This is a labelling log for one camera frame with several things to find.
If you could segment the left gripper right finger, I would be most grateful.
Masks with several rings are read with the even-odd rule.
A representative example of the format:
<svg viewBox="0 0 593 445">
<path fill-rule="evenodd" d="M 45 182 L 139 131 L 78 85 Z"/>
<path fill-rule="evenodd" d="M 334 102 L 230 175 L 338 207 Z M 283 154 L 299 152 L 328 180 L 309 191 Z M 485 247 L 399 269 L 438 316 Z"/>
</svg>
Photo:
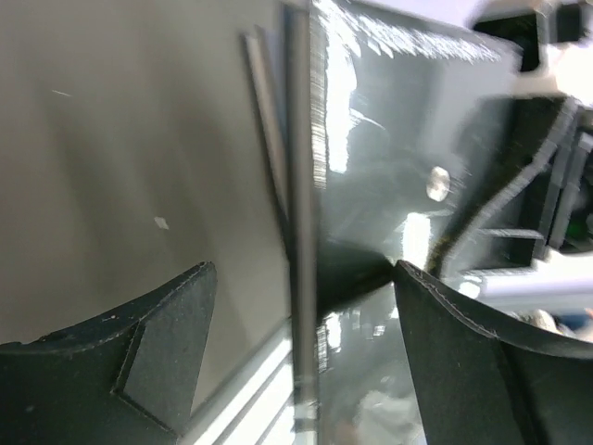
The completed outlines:
<svg viewBox="0 0 593 445">
<path fill-rule="evenodd" d="M 430 444 L 589 444 L 592 346 L 394 268 L 399 321 Z"/>
</svg>

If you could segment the black glossy book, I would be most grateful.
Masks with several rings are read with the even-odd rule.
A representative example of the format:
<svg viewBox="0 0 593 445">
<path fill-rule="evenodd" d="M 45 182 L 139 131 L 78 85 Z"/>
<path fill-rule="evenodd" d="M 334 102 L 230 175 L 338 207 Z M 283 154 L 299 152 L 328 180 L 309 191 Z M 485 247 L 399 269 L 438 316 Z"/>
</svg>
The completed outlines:
<svg viewBox="0 0 593 445">
<path fill-rule="evenodd" d="M 365 1 L 246 37 L 284 248 L 290 444 L 423 440 L 393 278 L 454 236 L 507 131 L 513 44 Z"/>
</svg>

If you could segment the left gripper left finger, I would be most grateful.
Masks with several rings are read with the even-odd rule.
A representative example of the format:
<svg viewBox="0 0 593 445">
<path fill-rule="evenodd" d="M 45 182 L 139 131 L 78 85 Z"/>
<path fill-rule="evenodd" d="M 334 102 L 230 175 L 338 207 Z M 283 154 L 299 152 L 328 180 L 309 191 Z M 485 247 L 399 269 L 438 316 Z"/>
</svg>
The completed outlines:
<svg viewBox="0 0 593 445">
<path fill-rule="evenodd" d="M 217 271 L 202 262 L 142 297 L 1 348 L 5 444 L 176 444 L 188 426 Z"/>
</svg>

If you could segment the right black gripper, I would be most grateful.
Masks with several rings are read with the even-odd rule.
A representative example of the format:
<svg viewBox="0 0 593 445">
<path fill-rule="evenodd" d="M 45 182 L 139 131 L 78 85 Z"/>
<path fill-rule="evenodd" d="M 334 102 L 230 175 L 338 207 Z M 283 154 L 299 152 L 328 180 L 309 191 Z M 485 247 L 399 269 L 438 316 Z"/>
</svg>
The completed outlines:
<svg viewBox="0 0 593 445">
<path fill-rule="evenodd" d="M 542 254 L 584 114 L 568 95 L 512 100 L 494 157 L 432 249 L 433 276 L 526 269 Z"/>
</svg>

